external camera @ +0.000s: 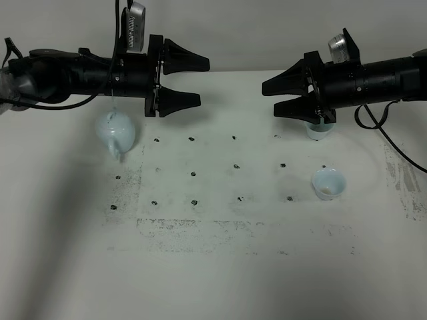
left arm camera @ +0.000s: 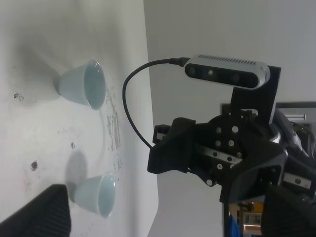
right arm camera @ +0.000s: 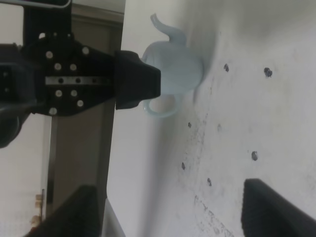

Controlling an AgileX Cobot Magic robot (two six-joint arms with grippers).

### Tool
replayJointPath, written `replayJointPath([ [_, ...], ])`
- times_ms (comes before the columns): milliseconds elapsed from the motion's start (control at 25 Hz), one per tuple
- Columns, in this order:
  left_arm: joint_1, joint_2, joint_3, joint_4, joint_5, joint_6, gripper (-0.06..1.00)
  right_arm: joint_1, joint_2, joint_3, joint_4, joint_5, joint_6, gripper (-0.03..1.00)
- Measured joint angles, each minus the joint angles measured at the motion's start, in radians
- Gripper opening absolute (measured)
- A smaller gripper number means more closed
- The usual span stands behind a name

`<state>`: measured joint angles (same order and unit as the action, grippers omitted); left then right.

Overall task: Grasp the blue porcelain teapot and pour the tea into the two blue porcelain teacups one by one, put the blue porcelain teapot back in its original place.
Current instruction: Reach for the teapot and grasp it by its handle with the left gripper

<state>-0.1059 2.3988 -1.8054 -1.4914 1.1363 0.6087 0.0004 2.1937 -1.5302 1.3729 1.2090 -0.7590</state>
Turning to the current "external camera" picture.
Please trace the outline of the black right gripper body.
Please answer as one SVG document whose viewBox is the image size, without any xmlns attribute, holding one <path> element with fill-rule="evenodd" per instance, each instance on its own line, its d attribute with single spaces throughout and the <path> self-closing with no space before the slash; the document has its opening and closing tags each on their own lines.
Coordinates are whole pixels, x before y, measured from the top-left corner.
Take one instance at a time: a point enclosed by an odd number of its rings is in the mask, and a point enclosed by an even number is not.
<svg viewBox="0 0 427 320">
<path fill-rule="evenodd" d="M 366 102 L 359 52 L 351 52 L 349 61 L 334 64 L 323 63 L 320 54 L 312 51 L 304 54 L 304 61 L 314 87 L 304 103 L 304 121 L 335 123 L 336 109 Z"/>
</svg>

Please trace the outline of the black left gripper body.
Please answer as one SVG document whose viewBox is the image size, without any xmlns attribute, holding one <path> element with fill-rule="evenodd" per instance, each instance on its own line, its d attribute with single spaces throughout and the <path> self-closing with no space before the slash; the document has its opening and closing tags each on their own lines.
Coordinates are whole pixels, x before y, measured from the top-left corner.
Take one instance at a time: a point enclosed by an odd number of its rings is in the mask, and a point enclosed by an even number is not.
<svg viewBox="0 0 427 320">
<path fill-rule="evenodd" d="M 123 37 L 119 38 L 115 67 L 113 68 L 113 94 L 117 97 L 145 99 L 144 114 L 155 116 L 155 91 L 159 85 L 157 67 L 163 49 L 163 36 L 150 35 L 147 53 L 128 53 Z"/>
</svg>

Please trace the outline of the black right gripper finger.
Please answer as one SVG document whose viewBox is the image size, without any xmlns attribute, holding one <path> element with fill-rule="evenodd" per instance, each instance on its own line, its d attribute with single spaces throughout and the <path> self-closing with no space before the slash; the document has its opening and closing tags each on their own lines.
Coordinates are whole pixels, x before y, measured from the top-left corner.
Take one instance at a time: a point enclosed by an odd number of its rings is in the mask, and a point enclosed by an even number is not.
<svg viewBox="0 0 427 320">
<path fill-rule="evenodd" d="M 300 59 L 283 73 L 262 83 L 263 96 L 298 95 L 308 97 L 306 64 Z"/>
<path fill-rule="evenodd" d="M 274 105 L 274 116 L 302 121 L 319 121 L 318 102 L 314 94 L 282 101 Z"/>
</svg>

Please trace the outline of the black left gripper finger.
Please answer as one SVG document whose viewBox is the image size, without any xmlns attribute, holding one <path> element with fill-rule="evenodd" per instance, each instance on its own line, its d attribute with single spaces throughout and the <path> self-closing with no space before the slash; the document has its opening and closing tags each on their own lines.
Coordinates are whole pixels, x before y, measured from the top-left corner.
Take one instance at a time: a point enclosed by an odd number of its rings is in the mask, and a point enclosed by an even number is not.
<svg viewBox="0 0 427 320">
<path fill-rule="evenodd" d="M 157 91 L 157 111 L 160 117 L 200 105 L 200 95 L 196 93 L 174 91 L 166 87 L 160 87 Z"/>
<path fill-rule="evenodd" d="M 177 45 L 170 39 L 164 40 L 163 74 L 179 72 L 206 72 L 210 70 L 207 57 L 195 54 Z"/>
</svg>

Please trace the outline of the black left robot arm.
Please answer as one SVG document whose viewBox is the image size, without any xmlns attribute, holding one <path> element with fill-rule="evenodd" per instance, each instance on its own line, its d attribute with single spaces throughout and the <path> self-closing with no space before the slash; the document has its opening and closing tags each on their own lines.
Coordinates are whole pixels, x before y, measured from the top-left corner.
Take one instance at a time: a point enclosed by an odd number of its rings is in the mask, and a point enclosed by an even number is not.
<svg viewBox="0 0 427 320">
<path fill-rule="evenodd" d="M 115 59 L 98 57 L 88 48 L 76 53 L 32 50 L 1 69 L 1 103 L 13 107 L 64 110 L 71 95 L 136 97 L 145 100 L 147 117 L 165 117 L 198 107 L 197 93 L 168 89 L 161 75 L 209 71 L 209 59 L 161 35 L 150 35 L 146 54 L 118 51 Z"/>
</svg>

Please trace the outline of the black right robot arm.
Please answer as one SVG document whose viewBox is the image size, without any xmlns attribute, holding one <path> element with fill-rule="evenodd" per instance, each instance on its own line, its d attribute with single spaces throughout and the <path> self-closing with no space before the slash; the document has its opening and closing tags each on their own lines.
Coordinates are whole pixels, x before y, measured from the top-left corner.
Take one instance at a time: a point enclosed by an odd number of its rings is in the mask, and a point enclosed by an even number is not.
<svg viewBox="0 0 427 320">
<path fill-rule="evenodd" d="M 324 63 L 317 51 L 264 81 L 264 96 L 294 95 L 274 105 L 274 116 L 318 125 L 335 123 L 339 108 L 387 101 L 426 100 L 426 56 L 361 64 Z"/>
</svg>

